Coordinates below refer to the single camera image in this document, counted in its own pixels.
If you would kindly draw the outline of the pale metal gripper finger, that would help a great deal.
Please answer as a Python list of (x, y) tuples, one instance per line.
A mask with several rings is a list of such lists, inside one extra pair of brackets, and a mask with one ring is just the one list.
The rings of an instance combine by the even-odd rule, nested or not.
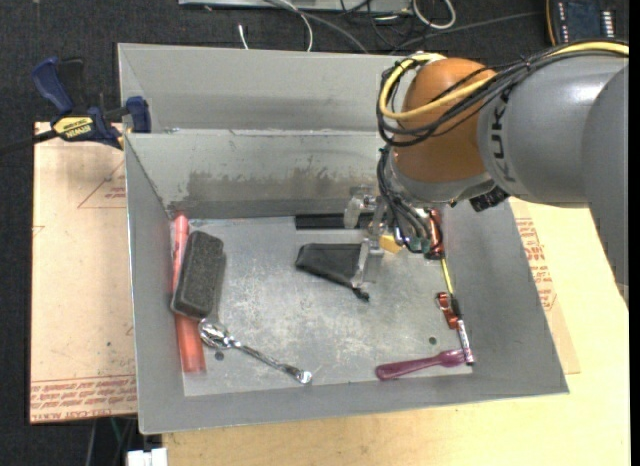
[(351, 278), (353, 288), (361, 288), (366, 283), (375, 283), (380, 271), (385, 251), (378, 240), (364, 239), (359, 246), (356, 270)]
[(376, 197), (373, 194), (354, 194), (348, 201), (343, 214), (345, 228), (356, 228), (365, 214), (372, 214), (376, 210)]

